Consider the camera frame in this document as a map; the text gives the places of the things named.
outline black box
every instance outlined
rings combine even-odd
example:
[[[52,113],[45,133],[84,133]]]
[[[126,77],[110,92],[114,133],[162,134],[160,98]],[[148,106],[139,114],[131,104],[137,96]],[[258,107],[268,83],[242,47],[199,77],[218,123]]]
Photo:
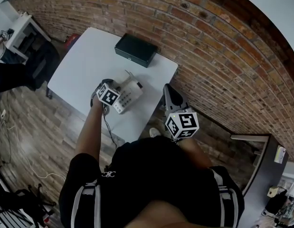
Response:
[[[116,54],[144,67],[148,67],[156,50],[157,46],[129,34],[124,34],[115,46]]]

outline black cable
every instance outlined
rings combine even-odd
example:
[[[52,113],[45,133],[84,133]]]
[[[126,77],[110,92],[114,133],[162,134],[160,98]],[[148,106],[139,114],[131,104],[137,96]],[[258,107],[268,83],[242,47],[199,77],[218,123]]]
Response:
[[[262,216],[268,216],[268,217],[270,217],[270,218],[273,218],[273,219],[275,219],[275,217],[272,217],[272,216],[270,216],[270,215],[263,215],[263,214],[261,214]]]
[[[282,188],[282,187],[280,187],[280,186],[278,186],[278,188]],[[285,188],[283,188],[285,191],[288,191],[287,189],[285,189]]]
[[[104,114],[104,123],[107,126],[107,129],[109,131],[112,142],[115,144],[115,150],[117,150],[117,144],[115,143],[115,141],[114,141],[114,139],[112,137],[110,126],[109,126],[108,122],[105,120],[105,115],[107,114],[107,110],[106,110],[105,105],[103,105],[103,114]]]

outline white stripe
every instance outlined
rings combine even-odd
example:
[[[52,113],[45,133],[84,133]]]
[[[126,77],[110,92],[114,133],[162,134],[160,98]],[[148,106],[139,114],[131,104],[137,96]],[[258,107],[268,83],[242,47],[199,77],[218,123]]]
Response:
[[[96,181],[97,181],[97,179],[95,181],[93,181],[93,182],[86,183],[85,187],[92,187],[92,186],[95,187],[96,186]]]
[[[76,193],[76,196],[75,196],[75,199],[74,199],[74,204],[73,204],[73,209],[72,209],[72,216],[71,216],[71,228],[75,228],[76,213],[77,213],[77,210],[78,210],[80,196],[81,196],[81,193],[82,193],[83,189],[84,189],[84,187],[82,186],[78,190],[78,192]]]
[[[214,179],[217,181],[217,184],[218,186],[222,186],[223,185],[223,178],[218,175],[214,170],[213,171],[213,174],[214,174]]]
[[[101,228],[100,220],[100,185],[95,187],[94,228]]]
[[[224,203],[223,203],[223,199],[221,197],[221,194],[219,195],[219,200],[221,201],[221,223],[220,223],[220,227],[224,227],[224,225],[225,225],[225,207],[224,207]]]
[[[233,189],[230,189],[232,192],[233,206],[234,206],[234,220],[233,220],[233,228],[237,227],[237,218],[238,218],[238,202],[237,202],[237,194]]]
[[[221,193],[220,195],[221,195],[222,199],[224,199],[224,200],[230,200],[231,199],[230,194],[227,193],[227,192]]]
[[[95,189],[93,188],[85,188],[82,191],[82,195],[93,195],[94,194]]]

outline logo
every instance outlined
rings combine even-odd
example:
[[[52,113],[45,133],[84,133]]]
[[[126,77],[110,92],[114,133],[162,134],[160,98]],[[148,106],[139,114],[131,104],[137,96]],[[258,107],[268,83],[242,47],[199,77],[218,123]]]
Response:
[[[104,97],[102,98],[102,100],[106,103],[108,103],[109,105],[113,105],[113,103],[115,102],[115,99],[117,98],[117,94],[113,93],[112,91],[108,90]]]
[[[101,97],[102,96],[102,94],[104,93],[105,89],[106,89],[105,84],[103,84],[103,86],[101,86],[101,88],[100,88],[100,90],[98,92],[98,97]]]
[[[197,127],[193,114],[180,114],[179,116],[183,128]]]
[[[115,173],[115,171],[106,171],[102,174],[102,177],[114,177]]]
[[[177,127],[177,125],[173,121],[172,117],[169,118],[169,120],[167,122],[167,127],[169,128],[169,130],[173,136],[175,136],[177,134],[177,132],[179,131],[179,128]]]
[[[183,137],[183,138],[189,138],[191,137],[194,133],[195,133],[195,129],[192,130],[183,130],[180,135],[179,138]]]

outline white device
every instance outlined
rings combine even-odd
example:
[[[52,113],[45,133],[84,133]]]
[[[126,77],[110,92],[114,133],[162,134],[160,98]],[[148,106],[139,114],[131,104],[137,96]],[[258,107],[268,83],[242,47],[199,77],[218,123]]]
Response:
[[[106,83],[103,83],[101,88],[97,91],[97,96],[99,101],[106,105],[113,105],[120,97],[119,93]]]
[[[174,139],[190,138],[199,129],[196,112],[170,113],[165,124]]]
[[[267,193],[267,196],[273,198],[275,195],[277,195],[278,191],[279,191],[278,187],[271,187]]]
[[[281,145],[278,145],[278,148],[275,153],[275,160],[274,161],[276,163],[282,164],[285,153],[286,153],[286,148],[282,147]]]
[[[142,85],[131,73],[129,75],[130,77],[121,85],[121,89],[119,90],[120,97],[113,105],[118,114],[123,113],[143,94]]]

